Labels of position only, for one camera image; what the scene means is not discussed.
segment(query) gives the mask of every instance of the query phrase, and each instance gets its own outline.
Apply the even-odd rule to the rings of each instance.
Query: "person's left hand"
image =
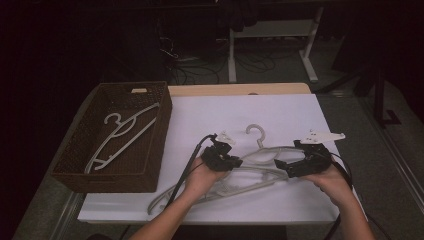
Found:
[[[215,172],[210,170],[203,160],[198,157],[194,159],[190,168],[190,174],[187,176],[183,195],[193,201],[197,201],[202,195],[206,194],[214,183],[224,177],[227,172]]]

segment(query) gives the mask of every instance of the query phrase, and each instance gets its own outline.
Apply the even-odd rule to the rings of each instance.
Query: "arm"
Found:
[[[322,173],[303,178],[321,188],[339,208],[345,239],[375,239],[358,200],[336,167],[331,165]]]
[[[187,177],[185,188],[180,196],[156,218],[138,230],[130,238],[131,240],[171,239],[194,203],[226,174],[226,172],[210,170],[203,164],[201,158],[194,160],[191,169],[194,170]]]

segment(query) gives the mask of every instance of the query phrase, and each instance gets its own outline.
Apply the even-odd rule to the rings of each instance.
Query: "hanger hook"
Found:
[[[250,129],[252,129],[252,128],[257,128],[257,129],[259,129],[259,131],[261,131],[261,138],[259,138],[256,141],[258,142],[259,148],[263,148],[264,145],[262,144],[262,142],[265,140],[265,130],[261,126],[259,126],[258,124],[250,124],[246,128],[246,133],[249,134],[250,133]]]

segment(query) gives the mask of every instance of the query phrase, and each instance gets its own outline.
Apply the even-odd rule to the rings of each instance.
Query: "brown wicker basket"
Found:
[[[122,136],[111,138],[98,153],[97,159],[107,160],[130,140],[135,139],[116,158],[102,169],[93,163],[84,173],[90,159],[102,143],[123,123],[141,110],[159,103],[122,126]],[[125,193],[156,191],[165,139],[171,118],[172,102],[166,82],[100,84],[83,113],[71,138],[53,169],[52,176],[74,192]],[[117,116],[105,118],[112,113]],[[156,121],[140,136],[141,130],[154,118]]]

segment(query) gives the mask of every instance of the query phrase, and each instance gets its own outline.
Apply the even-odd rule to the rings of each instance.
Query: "table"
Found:
[[[268,130],[264,145],[269,147],[292,146],[293,140],[306,136],[311,128],[329,131],[316,97],[310,94],[306,84],[170,86],[169,89],[174,108],[157,192],[87,194],[78,216],[80,221],[145,223],[151,220],[160,213],[160,209],[149,215],[149,203],[158,193],[176,183],[198,140],[207,134],[226,130],[238,140],[230,154],[241,156],[258,148],[255,136],[247,136],[243,132],[249,123],[258,123]],[[246,95],[250,93],[268,95]],[[338,153],[334,142],[325,145],[331,152]],[[328,223],[334,221],[337,215],[338,209],[313,184],[289,179],[248,193],[198,204],[188,213],[184,223]]]

